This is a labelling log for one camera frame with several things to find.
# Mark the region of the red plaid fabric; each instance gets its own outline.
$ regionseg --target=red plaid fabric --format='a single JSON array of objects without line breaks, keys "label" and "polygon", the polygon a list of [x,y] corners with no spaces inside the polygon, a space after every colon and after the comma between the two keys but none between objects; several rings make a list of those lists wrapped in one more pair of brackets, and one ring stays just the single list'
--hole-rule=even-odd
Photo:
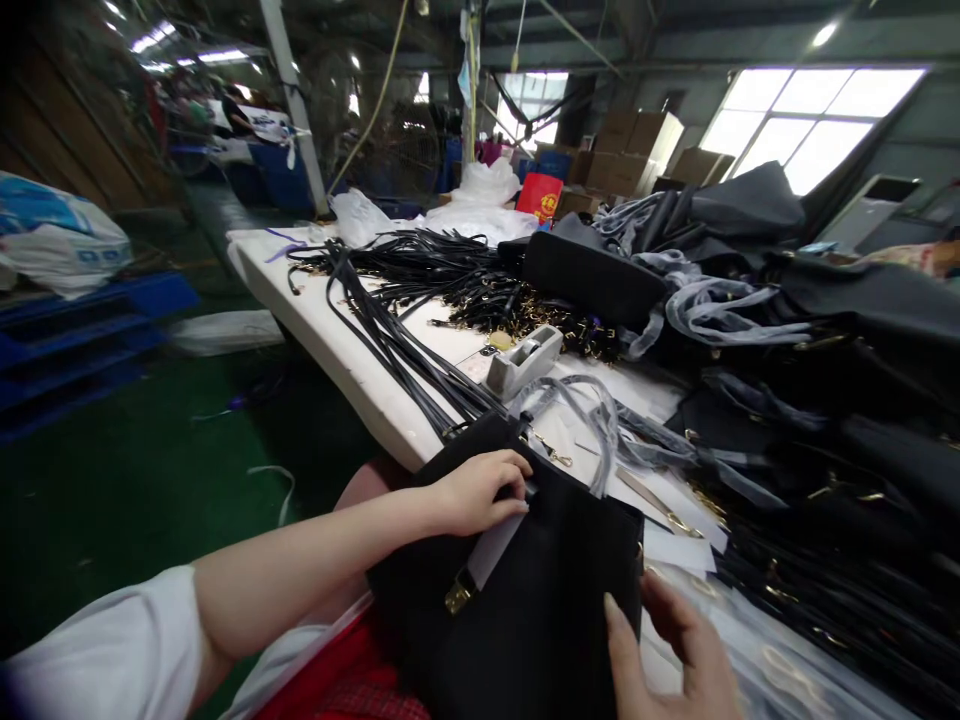
[{"label": "red plaid fabric", "polygon": [[430,720],[402,692],[367,610],[330,641],[271,698],[256,720]]},{"label": "red plaid fabric", "polygon": [[430,720],[426,708],[412,695],[366,678],[337,685],[321,703],[320,716],[326,718],[328,713],[376,720]]}]

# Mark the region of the white sleeve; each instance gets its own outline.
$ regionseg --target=white sleeve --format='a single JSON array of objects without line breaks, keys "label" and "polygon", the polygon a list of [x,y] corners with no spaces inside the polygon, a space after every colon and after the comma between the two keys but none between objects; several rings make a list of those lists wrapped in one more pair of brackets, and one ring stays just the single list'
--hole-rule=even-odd
[{"label": "white sleeve", "polygon": [[193,567],[91,603],[7,663],[36,720],[183,720],[200,676]]}]

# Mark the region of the hand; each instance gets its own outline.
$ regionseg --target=hand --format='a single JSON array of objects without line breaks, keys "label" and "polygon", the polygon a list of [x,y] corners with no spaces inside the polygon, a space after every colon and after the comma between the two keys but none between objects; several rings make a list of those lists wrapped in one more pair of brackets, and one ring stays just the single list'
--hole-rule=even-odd
[{"label": "hand", "polygon": [[637,638],[608,593],[604,609],[618,720],[740,720],[737,681],[713,625],[655,573],[643,576],[640,589],[654,628],[683,662],[683,695],[647,689]]},{"label": "hand", "polygon": [[[438,512],[440,532],[449,535],[475,535],[503,522],[511,515],[529,510],[525,477],[533,469],[519,453],[498,450],[476,455],[427,489]],[[505,485],[512,496],[494,502]]]}]

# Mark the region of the person's arm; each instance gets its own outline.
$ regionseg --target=person's arm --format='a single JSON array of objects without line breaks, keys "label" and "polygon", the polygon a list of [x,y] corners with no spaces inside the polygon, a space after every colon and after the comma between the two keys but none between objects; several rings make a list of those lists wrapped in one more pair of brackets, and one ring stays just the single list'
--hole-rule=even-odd
[{"label": "person's arm", "polygon": [[[263,650],[345,580],[403,545],[473,535],[527,511],[529,463],[511,450],[478,455],[425,488],[398,490],[197,560],[204,637],[197,707],[234,662]],[[505,485],[513,499],[494,502]]]},{"label": "person's arm", "polygon": [[250,132],[255,133],[255,132],[257,131],[257,129],[256,129],[255,127],[253,127],[253,125],[250,124],[250,121],[247,120],[245,117],[241,117],[240,115],[237,115],[236,113],[234,113],[234,114],[231,115],[230,117],[233,118],[233,121],[234,121],[235,123],[237,123],[238,125],[242,125],[243,127],[245,127],[245,128],[246,128],[247,130],[249,130]]}]

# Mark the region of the green floor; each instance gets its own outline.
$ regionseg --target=green floor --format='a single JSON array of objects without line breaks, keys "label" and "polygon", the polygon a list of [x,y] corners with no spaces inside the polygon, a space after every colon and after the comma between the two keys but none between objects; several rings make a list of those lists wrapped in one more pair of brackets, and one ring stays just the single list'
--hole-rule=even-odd
[{"label": "green floor", "polygon": [[[191,188],[198,221],[225,229],[292,224],[249,213],[225,186]],[[126,218],[135,242],[187,266],[202,304],[190,314],[258,307],[210,262],[200,228],[178,216]],[[286,368],[274,400],[205,421],[265,372]],[[353,472],[379,452],[346,399],[287,346],[215,358],[161,356],[144,378],[33,435],[0,447],[6,657],[97,597],[276,527],[288,481],[291,519],[329,511]],[[217,717],[251,663],[199,717]]]}]

